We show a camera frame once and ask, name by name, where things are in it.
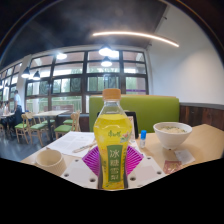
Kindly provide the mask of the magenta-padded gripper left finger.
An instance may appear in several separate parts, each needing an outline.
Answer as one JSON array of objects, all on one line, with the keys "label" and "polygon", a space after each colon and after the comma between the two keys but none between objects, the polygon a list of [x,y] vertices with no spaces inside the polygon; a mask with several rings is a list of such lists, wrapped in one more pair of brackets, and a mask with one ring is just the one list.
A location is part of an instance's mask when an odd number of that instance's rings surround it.
[{"label": "magenta-padded gripper left finger", "polygon": [[100,156],[98,147],[94,147],[81,159],[73,160],[61,177],[81,187],[97,189],[99,175]]}]

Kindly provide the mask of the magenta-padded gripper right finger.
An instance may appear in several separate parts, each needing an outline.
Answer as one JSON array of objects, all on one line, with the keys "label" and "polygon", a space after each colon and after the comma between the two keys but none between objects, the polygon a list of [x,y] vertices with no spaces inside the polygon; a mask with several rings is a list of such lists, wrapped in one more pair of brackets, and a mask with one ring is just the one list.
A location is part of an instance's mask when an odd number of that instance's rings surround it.
[{"label": "magenta-padded gripper right finger", "polygon": [[165,177],[165,173],[151,156],[135,148],[127,148],[125,171],[129,189],[140,188]]}]

